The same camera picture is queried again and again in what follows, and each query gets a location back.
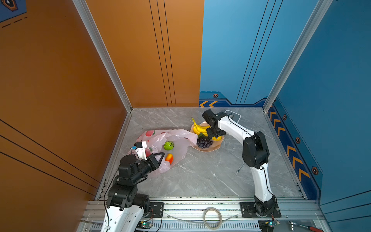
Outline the red yellow mango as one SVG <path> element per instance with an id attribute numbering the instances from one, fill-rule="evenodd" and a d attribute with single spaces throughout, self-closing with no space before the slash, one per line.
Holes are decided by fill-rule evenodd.
<path id="1" fill-rule="evenodd" d="M 173 156 L 173 154 L 171 154 L 171 153 L 167 154 L 165 160 L 166 160 L 167 162 L 169 162 L 170 164 L 172 164 L 173 161 L 174 161 L 174 156 Z"/>

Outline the pink printed plastic bag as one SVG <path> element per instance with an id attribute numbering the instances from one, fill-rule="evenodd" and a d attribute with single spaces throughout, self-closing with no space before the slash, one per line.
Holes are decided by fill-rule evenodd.
<path id="1" fill-rule="evenodd" d="M 178 162 L 183 160 L 187 154 L 188 148 L 193 144 L 196 144 L 197 138 L 198 136 L 196 134 L 184 129 L 148 130 L 139 136 L 136 142 L 146 141 L 146 157 L 153 153 L 163 152 L 165 154 L 160 167 L 151 173 L 151 175 L 155 176 L 169 171 Z M 164 149 L 163 145 L 167 141 L 174 142 L 173 150 L 166 151 Z M 165 160 L 167 154 L 169 153 L 173 154 L 174 156 L 174 161 L 172 164 Z"/>

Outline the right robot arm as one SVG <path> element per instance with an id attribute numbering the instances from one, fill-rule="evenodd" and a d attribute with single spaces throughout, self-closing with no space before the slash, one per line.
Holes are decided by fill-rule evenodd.
<path id="1" fill-rule="evenodd" d="M 203 118 L 209 124 L 208 136 L 220 137 L 226 134 L 234 137 L 243 146 L 242 159 L 250 168 L 255 185 L 255 212 L 259 217 L 279 213 L 276 196 L 272 193 L 268 175 L 269 148 L 263 132 L 253 132 L 233 121 L 224 112 L 215 114 L 206 110 Z"/>

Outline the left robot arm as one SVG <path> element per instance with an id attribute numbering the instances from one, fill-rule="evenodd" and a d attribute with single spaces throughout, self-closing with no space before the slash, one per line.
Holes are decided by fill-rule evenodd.
<path id="1" fill-rule="evenodd" d="M 163 203 L 150 203 L 149 196 L 138 193 L 137 185 L 158 169 L 165 153 L 155 153 L 146 159 L 135 155 L 126 155 L 120 160 L 118 175 L 114 177 L 110 189 L 106 192 L 102 232 L 134 232 L 141 219 L 149 216 L 162 219 Z"/>

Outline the yellow banana bunch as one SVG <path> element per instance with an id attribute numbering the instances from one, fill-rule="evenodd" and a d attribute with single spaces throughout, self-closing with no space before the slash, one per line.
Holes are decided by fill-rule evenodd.
<path id="1" fill-rule="evenodd" d="M 197 135 L 203 135 L 205 137 L 208 137 L 207 129 L 210 128 L 210 125 L 205 123 L 204 125 L 199 125 L 196 123 L 194 118 L 191 118 L 193 121 L 193 127 L 192 130 Z"/>

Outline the white grey tissue box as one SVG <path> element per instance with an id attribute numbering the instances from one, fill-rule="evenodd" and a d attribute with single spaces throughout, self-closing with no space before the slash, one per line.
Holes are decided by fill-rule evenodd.
<path id="1" fill-rule="evenodd" d="M 227 114 L 231 120 L 235 121 L 236 123 L 239 123 L 240 119 L 241 119 L 241 115 L 236 113 L 236 112 L 233 112 L 231 110 L 226 110 L 225 111 L 225 114 Z"/>

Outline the silver wrench on table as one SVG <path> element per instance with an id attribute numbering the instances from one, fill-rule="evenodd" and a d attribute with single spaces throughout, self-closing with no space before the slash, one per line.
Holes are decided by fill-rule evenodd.
<path id="1" fill-rule="evenodd" d="M 236 170 L 236 173 L 238 174 L 240 172 L 240 170 L 243 168 L 243 166 L 245 165 L 245 163 L 243 162 L 239 168 Z"/>

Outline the left green circuit board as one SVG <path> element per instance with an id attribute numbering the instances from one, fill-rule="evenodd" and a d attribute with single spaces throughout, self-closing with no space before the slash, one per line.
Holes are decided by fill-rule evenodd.
<path id="1" fill-rule="evenodd" d="M 154 226 L 153 221 L 140 221 L 135 230 L 137 231 L 149 231 Z"/>

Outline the green circuit board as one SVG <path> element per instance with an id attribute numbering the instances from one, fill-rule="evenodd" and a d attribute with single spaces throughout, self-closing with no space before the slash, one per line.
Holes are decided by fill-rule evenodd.
<path id="1" fill-rule="evenodd" d="M 258 223 L 262 232 L 273 232 L 274 227 L 281 224 L 278 220 L 259 220 Z"/>
<path id="2" fill-rule="evenodd" d="M 149 231 L 154 226 L 153 221 L 140 221 L 135 230 L 137 231 Z"/>

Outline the coiled clear tube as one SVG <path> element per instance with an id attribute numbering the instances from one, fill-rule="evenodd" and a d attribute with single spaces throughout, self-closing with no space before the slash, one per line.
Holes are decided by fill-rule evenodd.
<path id="1" fill-rule="evenodd" d="M 179 222 L 203 225 L 208 230 L 217 230 L 221 228 L 225 222 L 238 218 L 239 215 L 235 214 L 229 217 L 223 217 L 223 214 L 219 209 L 215 207 L 208 207 L 203 211 L 202 217 L 196 220 L 184 219 L 170 214 L 167 214 L 166 216 L 167 218 L 171 218 Z"/>

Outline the right green circuit board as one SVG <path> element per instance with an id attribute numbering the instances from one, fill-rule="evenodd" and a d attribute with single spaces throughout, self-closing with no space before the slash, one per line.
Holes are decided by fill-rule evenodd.
<path id="1" fill-rule="evenodd" d="M 258 223 L 262 232 L 273 232 L 274 227 L 281 224 L 278 220 L 259 220 Z"/>

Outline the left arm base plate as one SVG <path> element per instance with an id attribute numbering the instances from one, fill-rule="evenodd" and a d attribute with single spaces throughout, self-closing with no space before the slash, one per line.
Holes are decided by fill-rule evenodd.
<path id="1" fill-rule="evenodd" d="M 164 203 L 163 202 L 150 202 L 149 207 L 149 218 L 162 218 L 164 212 Z"/>

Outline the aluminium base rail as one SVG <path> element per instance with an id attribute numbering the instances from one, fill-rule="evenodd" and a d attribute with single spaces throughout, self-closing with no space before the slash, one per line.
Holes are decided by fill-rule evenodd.
<path id="1" fill-rule="evenodd" d="M 252 197 L 151 198 L 150 206 L 124 210 L 90 201 L 80 232 L 329 232 L 315 201 L 278 197 L 274 209 L 259 216 Z"/>

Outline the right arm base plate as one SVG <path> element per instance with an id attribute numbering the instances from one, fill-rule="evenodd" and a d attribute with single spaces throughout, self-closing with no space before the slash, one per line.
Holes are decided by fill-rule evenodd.
<path id="1" fill-rule="evenodd" d="M 276 202 L 241 202 L 240 210 L 244 218 L 281 218 L 282 214 Z"/>

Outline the red handled screwdriver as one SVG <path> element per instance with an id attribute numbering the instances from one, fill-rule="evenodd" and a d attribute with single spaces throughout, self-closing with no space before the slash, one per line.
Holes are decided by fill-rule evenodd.
<path id="1" fill-rule="evenodd" d="M 289 221 L 288 224 L 289 224 L 290 229 L 291 229 L 292 232 L 294 231 L 295 226 L 304 228 L 304 229 L 312 231 L 312 232 L 324 232 L 322 229 L 312 227 L 312 226 L 306 226 L 306 225 L 298 224 L 298 223 L 295 223 L 295 222 L 292 222 L 292 221 Z"/>

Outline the aluminium corner post right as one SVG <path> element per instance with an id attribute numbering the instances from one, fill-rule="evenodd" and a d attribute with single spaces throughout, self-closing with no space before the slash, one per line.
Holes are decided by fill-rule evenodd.
<path id="1" fill-rule="evenodd" d="M 270 107 L 273 105 L 274 100 L 277 98 L 279 92 L 290 76 L 292 70 L 297 64 L 308 43 L 310 42 L 312 36 L 314 35 L 316 29 L 321 23 L 332 2 L 333 0 L 320 0 L 317 2 L 292 52 L 290 53 L 289 58 L 283 66 L 279 76 L 277 77 L 277 80 L 274 83 L 267 97 L 267 100 L 265 101 L 265 104 L 262 108 L 264 113 L 268 113 Z"/>

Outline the aluminium corner post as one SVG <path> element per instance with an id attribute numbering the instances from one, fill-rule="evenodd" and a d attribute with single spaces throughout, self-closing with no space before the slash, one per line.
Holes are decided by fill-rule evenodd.
<path id="1" fill-rule="evenodd" d="M 73 0 L 72 1 L 79 13 L 80 18 L 82 19 L 85 28 L 88 31 L 88 34 L 98 52 L 98 55 L 104 64 L 107 73 L 110 76 L 110 79 L 128 113 L 132 112 L 132 105 L 129 101 L 127 93 L 123 87 L 122 81 L 117 73 L 117 70 L 114 66 L 114 63 L 110 57 L 110 54 L 106 48 L 106 45 L 103 41 L 103 38 L 99 32 L 99 29 L 95 23 L 93 15 L 88 7 L 86 1 L 83 0 Z"/>
<path id="2" fill-rule="evenodd" d="M 292 52 L 290 53 L 289 58 L 283 66 L 279 76 L 277 77 L 277 80 L 274 83 L 267 97 L 267 100 L 265 101 L 265 104 L 262 108 L 264 113 L 268 113 L 270 107 L 273 105 L 274 100 L 277 98 L 279 92 L 290 76 L 292 70 L 297 64 L 308 43 L 310 42 L 312 36 L 314 35 L 316 29 L 321 23 L 332 2 L 333 0 L 320 0 L 317 2 Z"/>

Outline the aluminium corner post left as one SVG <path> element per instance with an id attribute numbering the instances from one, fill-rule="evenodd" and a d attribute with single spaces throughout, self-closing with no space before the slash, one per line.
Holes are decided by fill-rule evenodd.
<path id="1" fill-rule="evenodd" d="M 128 113 L 132 112 L 132 105 L 129 101 L 127 93 L 123 87 L 122 81 L 117 73 L 117 70 L 114 66 L 114 63 L 110 57 L 110 54 L 106 48 L 106 45 L 103 41 L 103 38 L 99 32 L 99 29 L 95 23 L 93 15 L 88 7 L 86 1 L 83 0 L 73 0 L 72 1 L 79 13 L 80 18 L 82 19 L 85 28 L 88 31 L 88 34 L 98 52 L 98 55 L 104 64 L 107 73 L 110 76 L 110 79 Z"/>

